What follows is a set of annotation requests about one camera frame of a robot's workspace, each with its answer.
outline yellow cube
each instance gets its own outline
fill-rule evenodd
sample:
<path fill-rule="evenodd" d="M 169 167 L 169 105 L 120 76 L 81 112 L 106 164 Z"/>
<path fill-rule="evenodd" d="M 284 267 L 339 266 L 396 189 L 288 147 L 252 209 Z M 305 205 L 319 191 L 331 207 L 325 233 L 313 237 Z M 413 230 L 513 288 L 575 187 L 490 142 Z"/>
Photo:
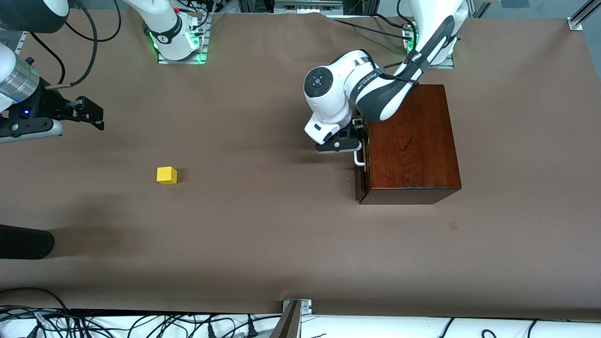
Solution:
<path fill-rule="evenodd" d="M 177 170 L 174 167 L 160 167 L 156 170 L 156 181 L 160 184 L 177 184 Z"/>

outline gray floor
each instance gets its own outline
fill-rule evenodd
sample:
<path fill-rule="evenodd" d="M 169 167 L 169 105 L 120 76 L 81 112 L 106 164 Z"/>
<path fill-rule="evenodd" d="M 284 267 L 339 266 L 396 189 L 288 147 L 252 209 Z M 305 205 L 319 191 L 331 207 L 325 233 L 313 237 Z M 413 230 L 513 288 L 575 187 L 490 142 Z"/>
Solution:
<path fill-rule="evenodd" d="M 565 19 L 585 2 L 586 0 L 503 0 L 501 3 L 492 4 L 483 18 Z M 529 7 L 506 8 L 508 4 L 517 6 L 522 3 L 527 3 Z M 601 78 L 601 10 L 595 12 L 582 26 L 597 74 Z"/>

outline brown wooden cabinet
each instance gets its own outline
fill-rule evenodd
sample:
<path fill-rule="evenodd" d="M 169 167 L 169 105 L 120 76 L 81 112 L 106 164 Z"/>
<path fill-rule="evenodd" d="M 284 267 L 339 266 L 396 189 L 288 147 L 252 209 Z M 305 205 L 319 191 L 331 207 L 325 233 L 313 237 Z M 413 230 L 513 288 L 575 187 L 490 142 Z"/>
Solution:
<path fill-rule="evenodd" d="M 461 189 L 443 85 L 416 86 L 384 122 L 367 123 L 361 204 L 434 204 Z"/>

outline round button pad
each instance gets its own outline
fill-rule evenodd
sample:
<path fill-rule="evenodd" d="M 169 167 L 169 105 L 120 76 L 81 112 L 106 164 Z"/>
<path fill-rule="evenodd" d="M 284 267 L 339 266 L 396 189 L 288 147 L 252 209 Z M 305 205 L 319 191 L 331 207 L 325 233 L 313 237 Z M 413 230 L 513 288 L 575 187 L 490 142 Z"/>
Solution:
<path fill-rule="evenodd" d="M 305 93 L 308 97 L 323 96 L 330 90 L 333 81 L 334 77 L 329 69 L 325 67 L 315 68 L 305 78 Z"/>

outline brown table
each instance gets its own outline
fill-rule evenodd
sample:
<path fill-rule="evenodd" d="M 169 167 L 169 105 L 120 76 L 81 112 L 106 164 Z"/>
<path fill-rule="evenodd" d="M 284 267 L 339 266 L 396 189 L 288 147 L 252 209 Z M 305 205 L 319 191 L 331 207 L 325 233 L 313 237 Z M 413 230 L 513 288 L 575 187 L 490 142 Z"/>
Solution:
<path fill-rule="evenodd" d="M 92 14 L 109 35 L 115 13 Z M 166 66 L 126 11 L 63 91 L 104 107 L 106 130 L 67 122 L 1 147 L 0 223 L 58 243 L 52 259 L 0 262 L 0 286 L 86 308 L 277 312 L 302 297 L 320 313 L 600 317 L 601 85 L 584 37 L 561 19 L 468 20 L 462 36 L 456 69 L 423 82 L 445 85 L 463 189 L 361 206 L 352 155 L 319 155 L 303 133 L 302 80 L 356 48 L 398 61 L 398 40 L 319 14 L 230 15 L 206 65 Z M 67 80 L 83 72 L 91 43 L 42 38 Z M 33 40 L 22 55 L 56 81 Z M 156 183 L 164 165 L 184 182 Z"/>

